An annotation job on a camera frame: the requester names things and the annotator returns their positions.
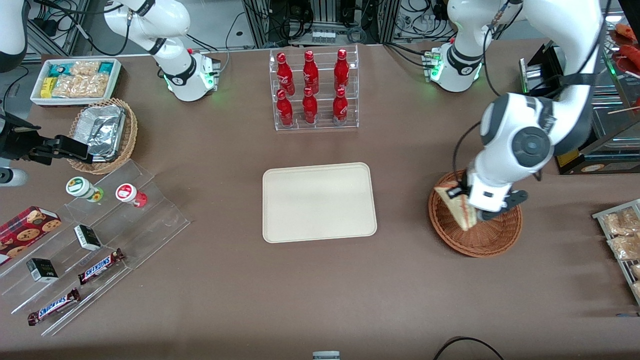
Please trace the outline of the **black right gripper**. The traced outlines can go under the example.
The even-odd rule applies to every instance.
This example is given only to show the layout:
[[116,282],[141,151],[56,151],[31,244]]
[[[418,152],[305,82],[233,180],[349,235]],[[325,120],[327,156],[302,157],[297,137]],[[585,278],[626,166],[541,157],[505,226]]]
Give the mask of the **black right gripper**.
[[46,141],[46,138],[38,133],[41,129],[39,125],[9,112],[2,112],[0,157],[11,161],[33,161],[44,166],[50,166],[53,158],[93,164],[89,146],[68,136],[59,134],[50,140],[51,148],[38,148]]

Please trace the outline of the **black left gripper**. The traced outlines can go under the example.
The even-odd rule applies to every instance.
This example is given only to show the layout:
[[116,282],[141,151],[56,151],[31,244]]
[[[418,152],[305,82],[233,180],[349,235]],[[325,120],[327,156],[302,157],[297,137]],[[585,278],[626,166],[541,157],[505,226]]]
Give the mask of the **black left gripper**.
[[460,173],[458,186],[448,189],[448,197],[455,199],[460,196],[468,197],[471,189],[473,189],[473,169],[464,169]]

